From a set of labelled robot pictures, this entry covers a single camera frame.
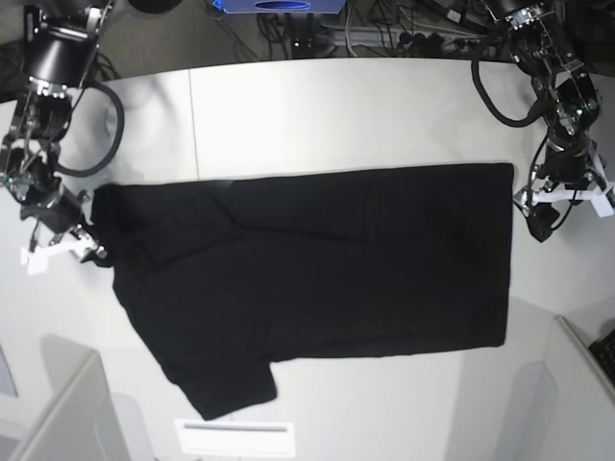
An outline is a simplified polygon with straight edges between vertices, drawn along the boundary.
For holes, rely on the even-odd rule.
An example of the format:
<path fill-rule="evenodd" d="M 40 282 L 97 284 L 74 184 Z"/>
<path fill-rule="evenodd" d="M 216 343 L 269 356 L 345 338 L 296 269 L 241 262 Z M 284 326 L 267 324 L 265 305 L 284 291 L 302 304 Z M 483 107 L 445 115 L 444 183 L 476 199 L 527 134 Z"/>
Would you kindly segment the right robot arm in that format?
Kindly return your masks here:
<path fill-rule="evenodd" d="M 113 7 L 112 1 L 36 1 L 30 8 L 34 17 L 23 63 L 28 83 L 2 139 L 1 184 L 20 204 L 21 219 L 34 218 L 56 235 L 90 232 L 85 196 L 64 187 L 62 177 L 87 178 L 106 168 L 124 133 L 124 107 L 111 88 L 96 81 L 93 70 Z M 108 152 L 83 170 L 60 163 L 60 143 L 77 107 L 72 89 L 107 95 L 116 114 Z"/>

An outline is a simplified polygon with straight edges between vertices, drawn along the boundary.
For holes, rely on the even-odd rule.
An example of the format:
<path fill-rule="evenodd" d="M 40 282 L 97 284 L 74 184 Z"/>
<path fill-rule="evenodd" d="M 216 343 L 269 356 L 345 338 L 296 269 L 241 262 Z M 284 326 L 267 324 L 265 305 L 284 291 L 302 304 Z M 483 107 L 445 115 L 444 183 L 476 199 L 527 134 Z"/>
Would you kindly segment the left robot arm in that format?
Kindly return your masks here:
<path fill-rule="evenodd" d="M 552 2 L 488 1 L 485 7 L 495 26 L 473 51 L 475 89 L 502 124 L 525 128 L 543 120 L 547 126 L 526 183 L 513 198 L 529 233 L 544 242 L 559 230 L 568 218 L 555 209 L 560 202 L 569 207 L 589 202 L 599 216 L 613 215 L 614 183 L 608 179 L 589 133 L 600 115 L 599 94 Z M 483 53 L 501 39 L 516 65 L 529 76 L 536 96 L 522 119 L 510 118 L 497 109 L 480 76 Z"/>

